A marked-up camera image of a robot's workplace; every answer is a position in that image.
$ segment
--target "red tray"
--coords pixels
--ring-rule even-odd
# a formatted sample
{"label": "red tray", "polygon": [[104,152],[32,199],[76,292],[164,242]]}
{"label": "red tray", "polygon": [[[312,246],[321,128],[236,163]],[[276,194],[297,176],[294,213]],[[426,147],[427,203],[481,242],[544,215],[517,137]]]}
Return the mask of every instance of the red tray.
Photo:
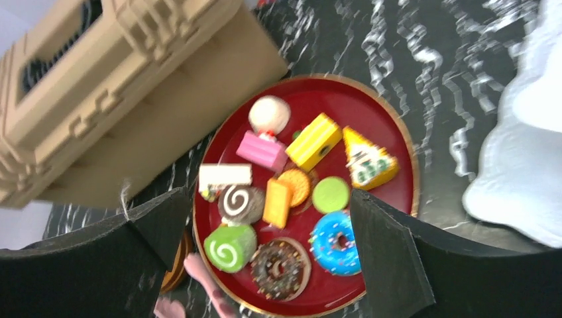
{"label": "red tray", "polygon": [[[412,215],[418,210],[418,162],[412,150],[410,135],[398,114],[377,97],[375,92],[351,79],[338,76],[296,77],[281,81],[247,101],[235,111],[217,131],[203,158],[203,163],[247,163],[236,155],[244,133],[251,130],[248,113],[253,103],[264,95],[275,95],[291,106],[291,119],[277,136],[286,145],[295,131],[302,130],[316,116],[324,112],[340,127],[349,125],[369,140],[386,147],[400,164],[398,175],[371,191],[393,207]],[[315,168],[319,178],[339,176],[350,181],[345,167],[346,156],[341,141]],[[253,165],[253,186],[266,188],[274,173]],[[254,225],[258,243],[275,237],[292,237],[308,250],[309,234],[322,217],[314,207],[302,211],[294,208],[283,230],[272,230],[263,221]],[[212,266],[202,248],[202,242],[221,224],[216,203],[205,201],[198,193],[194,201],[194,225],[197,246],[205,264],[219,285],[234,300],[253,311],[286,317],[324,315],[352,304],[365,294],[361,274],[348,277],[332,276],[318,263],[313,263],[309,284],[304,292],[289,302],[271,301],[257,293],[252,283],[249,265],[241,272],[227,274]]]}

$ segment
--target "chocolate donut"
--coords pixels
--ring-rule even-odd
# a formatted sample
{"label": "chocolate donut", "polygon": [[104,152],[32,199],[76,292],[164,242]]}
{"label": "chocolate donut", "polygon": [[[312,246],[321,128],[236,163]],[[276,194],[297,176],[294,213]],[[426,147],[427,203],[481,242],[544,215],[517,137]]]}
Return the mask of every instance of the chocolate donut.
{"label": "chocolate donut", "polygon": [[312,269],[304,247],[288,237],[260,246],[252,256],[251,266],[258,293],[278,301],[299,296],[308,284]]}

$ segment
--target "white plate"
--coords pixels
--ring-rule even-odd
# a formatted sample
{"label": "white plate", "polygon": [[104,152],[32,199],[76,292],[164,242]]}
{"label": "white plate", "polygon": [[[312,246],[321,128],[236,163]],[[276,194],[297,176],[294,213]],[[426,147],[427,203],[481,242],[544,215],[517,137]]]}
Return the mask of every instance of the white plate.
{"label": "white plate", "polygon": [[561,248],[562,67],[556,74],[547,65],[562,66],[562,0],[542,1],[539,21],[519,74],[502,94],[498,125],[484,141],[480,172],[463,205],[477,219]]}

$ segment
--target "brown round object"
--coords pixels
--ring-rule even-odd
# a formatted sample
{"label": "brown round object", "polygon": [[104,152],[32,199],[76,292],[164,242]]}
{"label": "brown round object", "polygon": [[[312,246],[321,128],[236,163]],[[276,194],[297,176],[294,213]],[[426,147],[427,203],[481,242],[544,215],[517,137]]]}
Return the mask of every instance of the brown round object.
{"label": "brown round object", "polygon": [[304,247],[288,237],[258,248],[251,260],[251,275],[266,299],[290,301],[306,288],[312,264]]}
{"label": "brown round object", "polygon": [[262,219],[265,192],[249,185],[229,185],[221,191],[219,214],[223,222],[252,224]]}
{"label": "brown round object", "polygon": [[310,195],[312,186],[310,178],[300,169],[290,169],[281,174],[277,180],[284,182],[293,190],[291,207],[296,207]]}
{"label": "brown round object", "polygon": [[191,237],[188,235],[187,230],[184,230],[184,235],[178,247],[176,253],[176,258],[174,259],[174,268],[171,272],[166,272],[164,275],[164,280],[162,281],[162,287],[160,288],[160,293],[167,293],[170,290],[178,287],[178,285],[187,276],[187,272],[184,269],[184,260],[186,256],[193,251],[193,242]]}

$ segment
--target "blue donut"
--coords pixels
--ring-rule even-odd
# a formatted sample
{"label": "blue donut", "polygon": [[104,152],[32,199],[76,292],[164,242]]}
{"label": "blue donut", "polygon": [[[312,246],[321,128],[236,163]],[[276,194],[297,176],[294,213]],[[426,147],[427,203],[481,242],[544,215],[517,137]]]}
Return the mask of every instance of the blue donut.
{"label": "blue donut", "polygon": [[[338,276],[352,276],[361,272],[348,213],[336,211],[326,214],[316,223],[310,235],[310,252],[322,268]],[[339,243],[341,237],[347,240],[345,246]]]}

